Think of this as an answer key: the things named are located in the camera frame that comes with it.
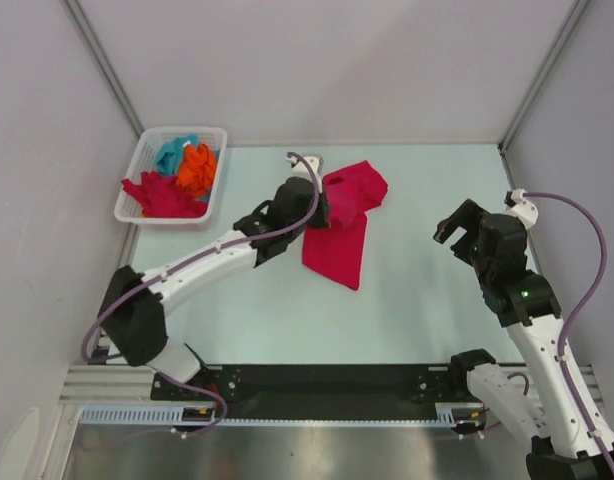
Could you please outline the white plastic laundry basket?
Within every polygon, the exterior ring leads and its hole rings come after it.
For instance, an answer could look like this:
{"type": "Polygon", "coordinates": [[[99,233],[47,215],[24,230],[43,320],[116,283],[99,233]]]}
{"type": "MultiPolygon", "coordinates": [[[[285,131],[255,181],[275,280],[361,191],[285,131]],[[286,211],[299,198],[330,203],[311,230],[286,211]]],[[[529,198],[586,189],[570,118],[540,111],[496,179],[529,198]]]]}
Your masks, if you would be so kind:
{"type": "Polygon", "coordinates": [[[217,204],[218,186],[222,175],[222,163],[226,158],[227,132],[219,127],[209,126],[159,126],[145,130],[133,153],[124,180],[138,185],[142,183],[141,174],[156,170],[158,151],[167,143],[178,138],[195,135],[197,139],[206,144],[213,152],[217,152],[217,171],[213,186],[209,193],[200,199],[206,205],[205,213],[199,217],[156,217],[149,218],[143,215],[143,208],[124,188],[118,195],[114,208],[114,215],[120,222],[131,223],[146,228],[204,228],[210,221],[214,207],[217,204]]]}

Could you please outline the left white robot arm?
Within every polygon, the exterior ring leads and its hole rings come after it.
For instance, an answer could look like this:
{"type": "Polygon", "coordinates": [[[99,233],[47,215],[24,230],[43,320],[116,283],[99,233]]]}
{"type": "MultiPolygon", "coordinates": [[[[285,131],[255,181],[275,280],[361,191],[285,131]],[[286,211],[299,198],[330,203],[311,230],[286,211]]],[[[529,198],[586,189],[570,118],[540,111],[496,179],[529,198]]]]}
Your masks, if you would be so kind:
{"type": "Polygon", "coordinates": [[[285,253],[306,229],[328,227],[328,216],[324,181],[292,176],[273,199],[212,244],[151,271],[117,269],[98,314],[117,350],[112,357],[173,378],[174,389],[186,399],[201,397],[208,387],[204,362],[188,344],[169,336],[166,318],[201,290],[285,253]]]}

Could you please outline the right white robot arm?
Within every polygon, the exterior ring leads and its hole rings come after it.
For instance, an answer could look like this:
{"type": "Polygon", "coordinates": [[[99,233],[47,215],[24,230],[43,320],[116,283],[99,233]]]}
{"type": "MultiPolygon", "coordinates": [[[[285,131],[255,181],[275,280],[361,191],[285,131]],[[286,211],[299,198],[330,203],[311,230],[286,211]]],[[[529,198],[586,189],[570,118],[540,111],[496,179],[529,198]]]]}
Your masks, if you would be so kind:
{"type": "Polygon", "coordinates": [[[484,303],[520,352],[538,395],[533,403],[508,381],[485,350],[452,356],[448,388],[460,401],[475,397],[527,449],[533,479],[614,479],[614,431],[594,401],[566,338],[556,295],[527,266],[528,232],[538,209],[521,190],[490,213],[465,200],[439,222],[434,239],[457,230],[454,256],[475,272],[484,303]]]}

